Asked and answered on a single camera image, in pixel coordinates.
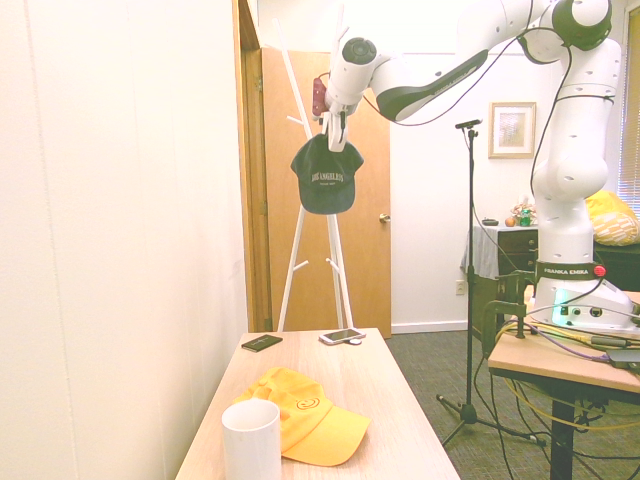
microphone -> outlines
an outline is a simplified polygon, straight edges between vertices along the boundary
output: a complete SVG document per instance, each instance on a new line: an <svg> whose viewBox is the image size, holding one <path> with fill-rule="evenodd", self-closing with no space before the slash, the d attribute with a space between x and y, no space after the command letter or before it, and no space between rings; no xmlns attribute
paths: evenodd
<svg viewBox="0 0 640 480"><path fill-rule="evenodd" d="M482 123L482 119L477 119L477 120L469 120L468 122L464 122L464 123L459 123L458 125L456 125L456 128L459 130L461 128L471 128L475 125L480 125Z"/></svg>

white baseboard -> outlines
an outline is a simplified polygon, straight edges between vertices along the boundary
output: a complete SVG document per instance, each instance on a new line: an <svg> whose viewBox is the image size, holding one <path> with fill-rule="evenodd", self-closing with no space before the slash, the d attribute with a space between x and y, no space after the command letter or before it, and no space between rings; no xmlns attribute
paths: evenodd
<svg viewBox="0 0 640 480"><path fill-rule="evenodd" d="M391 334L397 335L402 333L453 332L466 329L466 320L449 320L446 322L394 323L391 325Z"/></svg>

framed picture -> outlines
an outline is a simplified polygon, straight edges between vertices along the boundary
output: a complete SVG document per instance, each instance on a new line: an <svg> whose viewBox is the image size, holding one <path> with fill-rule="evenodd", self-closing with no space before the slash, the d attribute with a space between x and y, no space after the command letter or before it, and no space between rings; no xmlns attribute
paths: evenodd
<svg viewBox="0 0 640 480"><path fill-rule="evenodd" d="M533 158L535 102L492 103L489 158Z"/></svg>

green light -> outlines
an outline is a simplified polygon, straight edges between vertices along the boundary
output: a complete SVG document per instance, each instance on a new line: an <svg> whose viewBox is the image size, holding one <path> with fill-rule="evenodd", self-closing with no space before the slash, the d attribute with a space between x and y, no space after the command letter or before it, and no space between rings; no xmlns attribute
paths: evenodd
<svg viewBox="0 0 640 480"><path fill-rule="evenodd" d="M556 298L553 300L554 305L558 305L557 307L553 307L553 314L551 315L551 322L555 325L566 326L568 315L561 315L560 310L562 307L559 305L563 302L566 302L569 299L569 293L563 289L558 288L556 290Z"/></svg>

microphone stand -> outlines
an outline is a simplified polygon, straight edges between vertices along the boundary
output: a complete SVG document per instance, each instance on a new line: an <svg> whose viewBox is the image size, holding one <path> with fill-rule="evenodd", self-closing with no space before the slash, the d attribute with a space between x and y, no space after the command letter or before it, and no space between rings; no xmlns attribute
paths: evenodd
<svg viewBox="0 0 640 480"><path fill-rule="evenodd" d="M494 423L487 422L478 418L476 409L471 402L471 385L473 382L473 324L471 315L473 312L473 285L475 283L475 269L473 267L473 139L478 136L478 133L473 129L475 125L481 123L482 120L472 120L465 123L456 125L457 129L468 129L467 136L469 138L469 254L467 258L469 260L469 266L467 268L467 397L465 403L454 404L444 398L442 395L436 394L436 400L442 405L447 406L455 410L460 416L460 423L451 432L447 438L442 442L442 446L445 446L449 441L464 427L465 425L473 425L474 423L480 423L487 427L495 428L502 432L513 435L514 437L524 438L535 443L539 443L534 435L511 430L510 428L503 427L502 425L496 425Z"/></svg>

